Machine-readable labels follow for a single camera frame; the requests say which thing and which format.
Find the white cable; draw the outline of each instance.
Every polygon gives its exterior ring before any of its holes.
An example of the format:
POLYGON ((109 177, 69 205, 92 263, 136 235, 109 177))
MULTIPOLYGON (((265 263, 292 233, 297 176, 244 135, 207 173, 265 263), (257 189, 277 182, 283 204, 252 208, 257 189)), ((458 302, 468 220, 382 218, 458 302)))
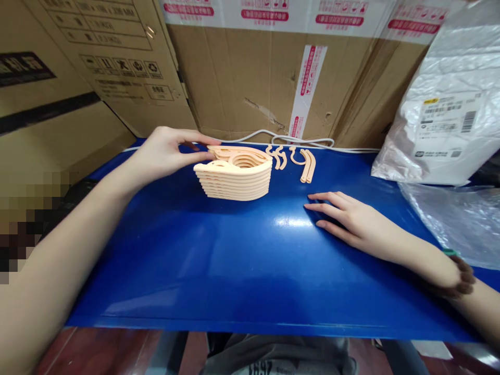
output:
MULTIPOLYGON (((315 139, 315 140, 303 140, 303 139, 295 138, 295 137, 292 137, 289 135, 276 134, 276 133, 273 133, 273 132, 266 130, 266 129, 257 130, 256 132, 253 132, 250 135, 247 135, 243 138, 240 138, 240 139, 234 140, 234 141, 227 141, 227 140, 217 140, 217 141, 220 141, 222 143, 239 143, 239 142, 243 143, 247 139, 250 139, 253 136, 260 134, 260 133, 266 133, 266 134, 272 135, 271 144, 275 144, 274 143, 275 140, 281 139, 281 140, 286 141, 286 142, 306 143, 306 144, 313 145, 317 148, 324 148, 324 149, 329 149, 329 150, 338 151, 338 152, 344 152, 344 153, 348 153, 348 154, 366 154, 366 153, 376 153, 376 152, 380 151, 379 148, 338 148, 338 147, 333 147, 333 145, 335 144, 335 141, 331 138, 320 138, 320 139, 315 139), (317 142, 330 142, 330 146, 322 145, 322 144, 319 144, 317 142)), ((133 151, 133 150, 136 150, 138 148, 139 147, 131 147, 131 148, 127 148, 127 149, 123 150, 122 152, 133 151)))

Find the beaded bracelet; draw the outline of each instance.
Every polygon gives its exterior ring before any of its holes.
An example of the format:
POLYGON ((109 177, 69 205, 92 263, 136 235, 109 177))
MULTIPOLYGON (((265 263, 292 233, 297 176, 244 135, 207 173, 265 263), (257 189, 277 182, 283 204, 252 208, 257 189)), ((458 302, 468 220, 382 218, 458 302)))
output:
POLYGON ((457 265, 460 270, 460 282, 454 287, 438 287, 426 282, 427 288, 435 295, 449 299, 460 299, 465 294, 471 294, 474 291, 472 286, 476 282, 474 270, 470 265, 460 258, 456 251, 444 249, 443 252, 457 265))

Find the blue mat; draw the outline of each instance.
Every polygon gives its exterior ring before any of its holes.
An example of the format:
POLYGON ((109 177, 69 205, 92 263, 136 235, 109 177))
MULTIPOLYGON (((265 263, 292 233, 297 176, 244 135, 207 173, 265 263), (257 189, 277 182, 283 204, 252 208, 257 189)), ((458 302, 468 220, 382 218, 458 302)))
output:
MULTIPOLYGON (((320 217, 303 208, 307 194, 342 191, 436 244, 397 185, 370 176, 374 154, 311 151, 317 160, 311 184, 300 183, 303 167, 289 163, 273 169, 269 193, 256 201, 207 198, 192 166, 144 188, 67 324, 478 340, 411 272, 315 227, 320 217)), ((129 154, 90 177, 102 178, 129 154)), ((477 269, 477 275, 500 289, 500 272, 477 269)))

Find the cardboard box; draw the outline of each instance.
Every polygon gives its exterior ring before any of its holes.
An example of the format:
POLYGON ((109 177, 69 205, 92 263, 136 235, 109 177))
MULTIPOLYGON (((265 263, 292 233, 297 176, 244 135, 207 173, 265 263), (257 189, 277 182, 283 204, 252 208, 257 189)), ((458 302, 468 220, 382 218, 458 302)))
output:
POLYGON ((460 0, 400 0, 333 136, 338 147, 380 148, 429 44, 460 0))
POLYGON ((2 1, 0 30, 0 118, 92 91, 19 1, 2 1))
POLYGON ((0 137, 0 222, 33 221, 74 184, 135 141, 98 102, 0 137))
POLYGON ((92 92, 22 2, 0 12, 0 234, 135 137, 92 92))
POLYGON ((160 4, 199 129, 234 140, 332 135, 395 2, 160 4))
POLYGON ((155 0, 23 0, 135 135, 196 129, 155 0))

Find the left hand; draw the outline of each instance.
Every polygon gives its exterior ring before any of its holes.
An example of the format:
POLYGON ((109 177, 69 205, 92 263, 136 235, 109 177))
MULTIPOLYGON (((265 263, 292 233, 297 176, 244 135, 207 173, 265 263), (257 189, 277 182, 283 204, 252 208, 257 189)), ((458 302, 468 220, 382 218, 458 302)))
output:
POLYGON ((129 185, 132 190, 138 190, 189 164, 215 159, 209 152, 199 152, 199 148, 192 142, 220 145, 220 141, 196 130, 156 128, 146 142, 115 170, 115 175, 119 176, 116 183, 129 185), (180 144, 198 152, 183 154, 179 152, 180 144))

